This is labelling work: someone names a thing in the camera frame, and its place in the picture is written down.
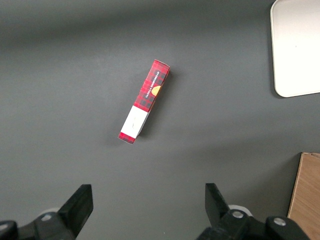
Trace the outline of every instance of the dark gray surface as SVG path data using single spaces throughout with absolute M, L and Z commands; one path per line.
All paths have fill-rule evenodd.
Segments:
M 0 216 L 20 225 L 92 184 L 78 239 L 195 239 L 205 183 L 286 215 L 320 94 L 273 87 L 272 0 L 0 1 Z M 117 139 L 154 59 L 171 75 L 134 145 Z

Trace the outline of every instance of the screw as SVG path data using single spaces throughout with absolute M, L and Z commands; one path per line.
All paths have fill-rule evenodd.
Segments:
M 44 217 L 41 218 L 41 220 L 42 220 L 43 222 L 48 221 L 48 220 L 50 220 L 50 219 L 51 219 L 51 215 L 49 215 L 49 214 L 46 214 L 46 215 L 44 215 Z
M 0 225 L 0 231 L 5 230 L 8 226 L 9 225 L 7 223 Z
M 286 225 L 286 221 L 283 220 L 282 218 L 279 218 L 279 217 L 276 217 L 273 221 L 275 224 L 282 226 L 282 227 Z
M 244 217 L 244 214 L 239 211 L 234 211 L 232 215 L 237 219 L 242 219 Z

